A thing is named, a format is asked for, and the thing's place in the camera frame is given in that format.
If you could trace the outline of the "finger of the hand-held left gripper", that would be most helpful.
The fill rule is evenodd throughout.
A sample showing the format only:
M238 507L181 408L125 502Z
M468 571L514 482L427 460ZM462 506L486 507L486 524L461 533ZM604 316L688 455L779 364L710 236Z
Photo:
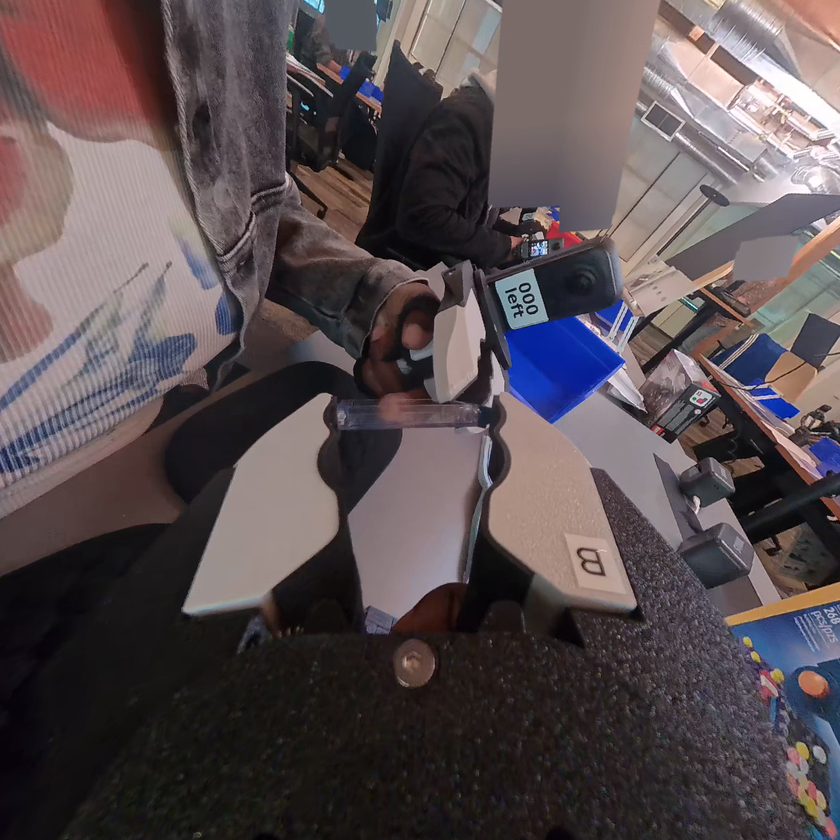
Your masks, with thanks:
M491 373L480 373L481 344L486 336L477 303L454 305L437 313L433 373L428 378L428 394L434 402L490 402Z

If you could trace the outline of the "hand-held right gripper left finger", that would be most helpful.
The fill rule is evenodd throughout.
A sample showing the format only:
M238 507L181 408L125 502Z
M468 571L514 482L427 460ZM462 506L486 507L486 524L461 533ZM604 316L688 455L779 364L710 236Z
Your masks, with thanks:
M319 457L331 437L330 394L318 394L238 460L182 612L259 606L340 531L340 502Z

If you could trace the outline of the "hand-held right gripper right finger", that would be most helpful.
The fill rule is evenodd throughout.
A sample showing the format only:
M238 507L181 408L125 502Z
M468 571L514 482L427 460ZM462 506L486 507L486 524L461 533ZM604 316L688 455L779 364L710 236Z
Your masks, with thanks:
M499 465L480 520L480 587L525 616L617 616L637 599L586 457L517 399L497 399Z

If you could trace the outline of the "transparent brick window panel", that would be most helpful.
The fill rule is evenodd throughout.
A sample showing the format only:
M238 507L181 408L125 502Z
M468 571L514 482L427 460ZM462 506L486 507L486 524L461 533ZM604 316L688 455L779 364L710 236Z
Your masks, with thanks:
M370 398L333 399L325 417L340 432L380 432L407 428L478 428L497 419L490 406L474 403L402 400L387 402Z

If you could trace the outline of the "person's left forearm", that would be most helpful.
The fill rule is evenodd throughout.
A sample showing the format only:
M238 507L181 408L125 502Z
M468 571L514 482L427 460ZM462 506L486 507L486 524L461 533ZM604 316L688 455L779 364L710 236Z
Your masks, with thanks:
M403 264L352 244L312 215L290 184L280 205L266 298L358 360L377 312L397 287L422 282Z

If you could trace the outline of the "person's left hand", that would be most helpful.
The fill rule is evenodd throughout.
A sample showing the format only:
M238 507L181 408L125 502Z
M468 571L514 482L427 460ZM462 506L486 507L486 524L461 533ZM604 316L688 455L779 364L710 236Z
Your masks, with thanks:
M422 282L394 289L377 312L363 354L353 368L353 377L364 396L382 399L395 395L427 400L423 384L401 372L397 359L404 352L424 350L434 337L439 300Z

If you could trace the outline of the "blue plastic bin with divider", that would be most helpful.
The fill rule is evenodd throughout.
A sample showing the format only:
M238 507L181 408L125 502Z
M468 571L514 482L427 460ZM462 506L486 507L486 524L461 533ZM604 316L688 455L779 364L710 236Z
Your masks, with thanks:
M625 361L577 318L508 331L509 392L551 424L597 392Z

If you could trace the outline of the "black bumpy cushion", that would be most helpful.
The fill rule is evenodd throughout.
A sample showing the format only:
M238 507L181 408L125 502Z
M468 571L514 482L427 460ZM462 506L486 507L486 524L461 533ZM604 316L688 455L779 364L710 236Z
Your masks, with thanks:
M232 392L188 418L164 451L164 474L174 493L191 502L216 473L235 465L259 438L314 396L362 398L347 371L320 361L291 365ZM352 511L391 464L401 430L340 436L341 498Z

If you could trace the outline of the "black floor lamp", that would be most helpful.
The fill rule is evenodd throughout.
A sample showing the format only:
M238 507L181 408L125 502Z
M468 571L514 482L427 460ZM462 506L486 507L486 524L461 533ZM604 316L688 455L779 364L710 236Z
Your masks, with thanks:
M638 239L640 243L651 237L660 237L672 232L704 202L715 202L725 196L728 188L701 180L692 186L678 201L652 185L635 204L610 228L609 234L615 240Z

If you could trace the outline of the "black power adapter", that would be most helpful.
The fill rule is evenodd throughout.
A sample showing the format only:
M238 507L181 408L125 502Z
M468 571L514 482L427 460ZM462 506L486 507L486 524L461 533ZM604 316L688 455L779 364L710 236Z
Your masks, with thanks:
M687 537L677 553L708 590L749 576L755 558L751 543L725 521Z
M682 472L678 489L698 508L729 499L736 491L731 471L714 458L704 458Z

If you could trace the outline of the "small dark cardboard box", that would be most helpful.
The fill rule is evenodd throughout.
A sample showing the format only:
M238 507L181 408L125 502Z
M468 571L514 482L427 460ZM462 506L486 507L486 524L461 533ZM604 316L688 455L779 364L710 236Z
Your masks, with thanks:
M646 425L667 443L715 408L721 398L703 369L679 350L670 351L643 383Z

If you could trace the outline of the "black flag board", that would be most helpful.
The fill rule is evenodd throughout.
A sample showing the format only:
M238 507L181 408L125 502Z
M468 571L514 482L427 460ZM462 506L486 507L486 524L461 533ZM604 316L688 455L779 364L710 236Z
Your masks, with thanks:
M839 195L789 193L670 257L668 266L698 280L732 262L743 242L792 235L839 210Z

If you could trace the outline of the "small blue plastic bin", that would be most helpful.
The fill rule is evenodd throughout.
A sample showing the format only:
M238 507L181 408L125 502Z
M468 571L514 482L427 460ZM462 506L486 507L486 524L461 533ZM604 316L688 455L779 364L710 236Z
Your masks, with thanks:
M785 351L769 335L759 332L728 349L713 353L709 359L741 384L742 393L779 419L789 421L798 416L800 410L763 381Z

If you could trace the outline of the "wooden table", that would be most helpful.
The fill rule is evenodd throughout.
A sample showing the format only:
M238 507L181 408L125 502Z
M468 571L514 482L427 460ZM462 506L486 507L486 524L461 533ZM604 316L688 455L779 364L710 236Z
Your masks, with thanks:
M808 503L838 519L838 470L822 474L812 454L791 441L789 425L718 365L704 356L698 361L719 393L717 411L728 421L728 431L695 445L695 458L712 457L724 465L746 460L759 464L736 478L736 512L746 515L803 490Z

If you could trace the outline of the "yellow blue brick set box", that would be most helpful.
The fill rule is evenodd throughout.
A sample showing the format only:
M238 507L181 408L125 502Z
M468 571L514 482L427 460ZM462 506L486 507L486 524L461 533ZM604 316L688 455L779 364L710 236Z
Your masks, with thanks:
M839 830L839 583L726 619L810 838Z

